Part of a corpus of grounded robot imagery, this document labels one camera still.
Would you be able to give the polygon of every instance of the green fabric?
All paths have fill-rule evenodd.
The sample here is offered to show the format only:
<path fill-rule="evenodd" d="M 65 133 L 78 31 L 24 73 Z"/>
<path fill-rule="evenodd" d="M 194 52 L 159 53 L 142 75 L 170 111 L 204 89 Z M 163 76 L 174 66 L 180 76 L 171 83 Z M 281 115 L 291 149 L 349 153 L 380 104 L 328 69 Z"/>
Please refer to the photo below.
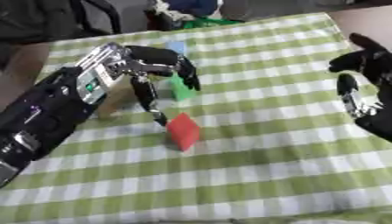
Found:
<path fill-rule="evenodd" d="M 136 103 L 93 116 L 0 191 L 2 223 L 391 218 L 391 146 L 356 127 L 336 94 L 328 62 L 351 49 L 326 14 L 57 42 L 41 77 L 109 41 L 186 42 L 202 91 L 176 101 L 158 80 L 158 106 L 169 119 L 187 113 L 200 140 L 175 150 Z"/>
<path fill-rule="evenodd" d="M 212 26 L 219 26 L 219 25 L 235 25 L 239 23 L 240 22 L 238 21 L 232 21 L 227 19 L 212 19 L 212 18 L 198 17 L 194 20 L 185 22 L 184 29 L 212 27 Z"/>

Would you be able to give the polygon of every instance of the table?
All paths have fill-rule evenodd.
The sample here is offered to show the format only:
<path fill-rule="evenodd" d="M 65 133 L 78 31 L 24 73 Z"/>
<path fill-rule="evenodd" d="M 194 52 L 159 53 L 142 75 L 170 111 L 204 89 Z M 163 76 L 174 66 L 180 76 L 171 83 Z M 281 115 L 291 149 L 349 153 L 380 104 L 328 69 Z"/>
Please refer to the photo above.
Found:
<path fill-rule="evenodd" d="M 350 51 L 326 14 L 59 42 L 43 74 L 110 40 L 186 41 L 202 94 L 159 105 L 171 118 L 190 115 L 201 141 L 178 152 L 135 105 L 108 122 L 90 119 L 0 191 L 2 221 L 263 223 L 392 205 L 390 144 L 353 125 L 326 72 L 329 59 Z"/>
<path fill-rule="evenodd" d="M 378 41 L 388 49 L 392 49 L 392 5 L 361 10 L 343 10 L 330 12 L 332 19 L 348 37 L 352 32 L 358 32 Z"/>

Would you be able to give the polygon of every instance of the block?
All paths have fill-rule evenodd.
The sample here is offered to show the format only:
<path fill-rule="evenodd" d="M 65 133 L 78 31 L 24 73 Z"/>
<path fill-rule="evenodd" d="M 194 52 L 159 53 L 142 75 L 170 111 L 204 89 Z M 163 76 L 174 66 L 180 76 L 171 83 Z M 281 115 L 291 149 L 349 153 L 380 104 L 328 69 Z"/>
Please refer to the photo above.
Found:
<path fill-rule="evenodd" d="M 189 89 L 176 73 L 171 77 L 171 89 L 178 102 L 192 98 L 196 95 L 196 90 Z"/>
<path fill-rule="evenodd" d="M 182 151 L 187 151 L 200 137 L 200 127 L 185 113 L 171 120 L 166 128 Z"/>
<path fill-rule="evenodd" d="M 170 41 L 166 44 L 167 49 L 171 49 L 176 53 L 181 53 L 186 56 L 186 42 L 184 41 Z M 174 73 L 171 77 L 171 89 L 174 93 L 174 97 L 178 102 L 188 98 L 192 98 L 196 95 L 196 90 L 189 89 L 183 82 L 179 75 Z"/>

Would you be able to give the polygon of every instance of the blue fabric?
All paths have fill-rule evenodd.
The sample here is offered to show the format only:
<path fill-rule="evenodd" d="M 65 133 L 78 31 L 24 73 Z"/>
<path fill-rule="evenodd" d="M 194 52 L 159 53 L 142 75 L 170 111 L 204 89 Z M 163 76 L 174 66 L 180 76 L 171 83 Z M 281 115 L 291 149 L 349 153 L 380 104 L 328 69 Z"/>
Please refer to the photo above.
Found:
<path fill-rule="evenodd" d="M 195 17 L 207 17 L 218 9 L 217 0 L 164 0 L 170 5 L 169 10 L 192 14 Z"/>

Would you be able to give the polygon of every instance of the floor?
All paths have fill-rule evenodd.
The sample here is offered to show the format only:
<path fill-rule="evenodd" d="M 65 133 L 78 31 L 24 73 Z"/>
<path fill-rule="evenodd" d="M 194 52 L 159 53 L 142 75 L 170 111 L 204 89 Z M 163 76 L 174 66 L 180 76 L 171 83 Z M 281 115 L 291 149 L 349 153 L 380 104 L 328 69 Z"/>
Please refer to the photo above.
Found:
<path fill-rule="evenodd" d="M 123 32 L 140 32 L 146 30 L 146 19 L 143 10 L 148 0 L 108 0 L 118 10 L 122 18 Z M 364 0 L 351 6 L 323 6 L 320 3 L 336 3 L 343 0 L 224 0 L 225 6 L 221 9 L 226 18 L 237 20 L 256 20 L 284 15 L 308 13 L 316 11 L 338 11 L 351 8 L 363 8 L 392 4 L 389 0 Z M 89 19 L 92 24 L 104 30 L 109 30 L 109 20 L 106 16 L 87 7 Z"/>

